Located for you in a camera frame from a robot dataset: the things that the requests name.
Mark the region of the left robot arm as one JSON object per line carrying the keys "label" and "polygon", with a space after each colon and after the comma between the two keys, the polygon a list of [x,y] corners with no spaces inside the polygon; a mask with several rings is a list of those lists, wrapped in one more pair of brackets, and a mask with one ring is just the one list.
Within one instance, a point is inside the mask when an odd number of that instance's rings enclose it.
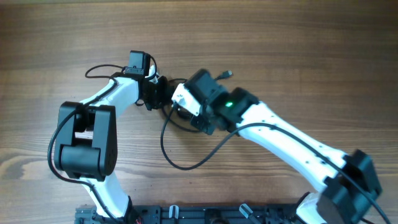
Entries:
{"label": "left robot arm", "polygon": [[117,118],[131,105],[161,109],[173,89],[157,73],[153,56],[132,50],[125,67],[107,77],[109,83],[80,102],[66,101],[48,146],[47,162],[60,180],[81,184],[94,201],[76,210],[75,223],[142,223],[116,173]]}

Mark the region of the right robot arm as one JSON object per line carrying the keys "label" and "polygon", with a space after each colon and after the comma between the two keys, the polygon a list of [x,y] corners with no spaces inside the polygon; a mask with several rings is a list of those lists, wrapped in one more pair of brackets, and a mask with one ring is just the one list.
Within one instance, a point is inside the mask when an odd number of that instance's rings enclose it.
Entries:
{"label": "right robot arm", "polygon": [[315,189],[293,211],[304,223],[358,223],[382,192],[369,155],[359,149],[349,155],[311,138],[250,92],[229,92],[208,70],[179,84],[172,99],[193,115],[197,129],[238,134],[302,174]]}

